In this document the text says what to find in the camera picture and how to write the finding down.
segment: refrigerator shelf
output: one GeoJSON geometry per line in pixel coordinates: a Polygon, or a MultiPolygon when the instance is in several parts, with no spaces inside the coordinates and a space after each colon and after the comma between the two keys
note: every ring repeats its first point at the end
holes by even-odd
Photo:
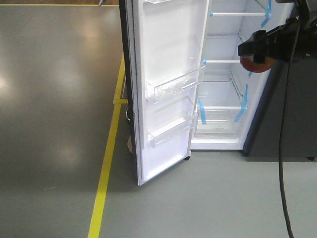
{"type": "Polygon", "coordinates": [[[155,148],[171,138],[188,131],[194,127],[194,122],[197,120],[197,114],[193,116],[184,115],[180,118],[173,119],[168,123],[157,126],[154,130],[148,131],[148,139],[150,145],[155,148]]]}
{"type": "Polygon", "coordinates": [[[170,0],[144,0],[144,1],[148,1],[148,2],[150,2],[150,3],[157,4],[157,3],[161,3],[161,2],[165,2],[165,1],[170,1],[170,0]]]}
{"type": "Polygon", "coordinates": [[[239,35],[208,35],[205,42],[207,63],[214,60],[238,60],[238,45],[243,41],[239,35]]]}
{"type": "Polygon", "coordinates": [[[198,97],[204,108],[240,108],[243,93],[239,91],[231,72],[206,74],[206,79],[199,87],[198,97]]]}
{"type": "Polygon", "coordinates": [[[161,99],[176,95],[183,92],[184,90],[195,87],[196,85],[200,84],[203,79],[204,68],[205,66],[201,65],[200,68],[190,73],[158,85],[146,82],[146,99],[148,101],[157,103],[161,99]]]}
{"type": "Polygon", "coordinates": [[[269,0],[213,0],[210,16],[265,16],[269,0]]]}

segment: refrigerator wall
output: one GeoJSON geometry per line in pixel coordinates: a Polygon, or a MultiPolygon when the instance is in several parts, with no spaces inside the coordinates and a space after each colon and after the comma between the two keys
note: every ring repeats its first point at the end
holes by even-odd
{"type": "Polygon", "coordinates": [[[210,1],[192,149],[243,149],[269,71],[246,71],[238,45],[257,30],[284,24],[292,8],[274,0],[210,1]]]}

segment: crisper drawer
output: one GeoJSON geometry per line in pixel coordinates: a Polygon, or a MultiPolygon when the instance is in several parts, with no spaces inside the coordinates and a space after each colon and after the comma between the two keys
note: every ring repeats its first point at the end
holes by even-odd
{"type": "Polygon", "coordinates": [[[156,146],[168,142],[171,138],[189,131],[194,127],[196,120],[197,114],[189,116],[187,112],[184,112],[179,117],[172,118],[165,123],[159,124],[151,131],[148,131],[150,145],[155,148],[156,146]]]}
{"type": "Polygon", "coordinates": [[[145,96],[148,101],[157,103],[159,100],[179,94],[184,90],[200,84],[204,76],[204,65],[185,75],[171,80],[162,79],[160,82],[146,82],[145,96]]]}
{"type": "Polygon", "coordinates": [[[238,138],[247,95],[238,92],[231,72],[214,74],[214,79],[201,83],[198,120],[194,137],[199,139],[238,138]]]}
{"type": "Polygon", "coordinates": [[[239,112],[239,108],[205,108],[206,123],[203,123],[199,111],[194,137],[197,139],[238,138],[241,121],[235,121],[235,118],[239,112]]]}

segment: open refrigerator door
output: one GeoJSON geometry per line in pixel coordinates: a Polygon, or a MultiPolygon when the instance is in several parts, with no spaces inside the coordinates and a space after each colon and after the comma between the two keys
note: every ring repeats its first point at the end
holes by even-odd
{"type": "Polygon", "coordinates": [[[292,3],[275,0],[211,0],[198,92],[192,149],[241,150],[269,71],[251,73],[240,64],[238,45],[253,32],[284,24],[292,3]]]}
{"type": "Polygon", "coordinates": [[[133,141],[142,185],[190,155],[209,0],[124,3],[133,141]]]}

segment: glass shelf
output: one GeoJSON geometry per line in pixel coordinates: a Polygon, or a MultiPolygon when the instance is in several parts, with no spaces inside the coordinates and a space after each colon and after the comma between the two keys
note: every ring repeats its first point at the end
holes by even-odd
{"type": "Polygon", "coordinates": [[[238,35],[207,36],[205,54],[210,60],[238,60],[238,45],[242,43],[238,35]]]}
{"type": "Polygon", "coordinates": [[[204,68],[202,65],[190,73],[187,73],[178,78],[172,79],[166,83],[153,85],[146,82],[145,96],[148,101],[157,103],[159,100],[176,95],[189,88],[192,88],[201,83],[204,76],[204,68]]]}
{"type": "Polygon", "coordinates": [[[188,116],[188,113],[184,112],[181,117],[158,125],[152,131],[148,131],[150,145],[155,148],[156,146],[169,141],[172,137],[192,129],[196,119],[197,114],[188,116]]]}
{"type": "Polygon", "coordinates": [[[145,0],[145,1],[148,1],[148,2],[150,2],[150,3],[157,4],[157,3],[161,3],[161,2],[165,2],[165,1],[170,1],[170,0],[145,0]]]}
{"type": "Polygon", "coordinates": [[[265,1],[259,4],[256,0],[213,0],[211,16],[265,16],[268,0],[265,1]]]}

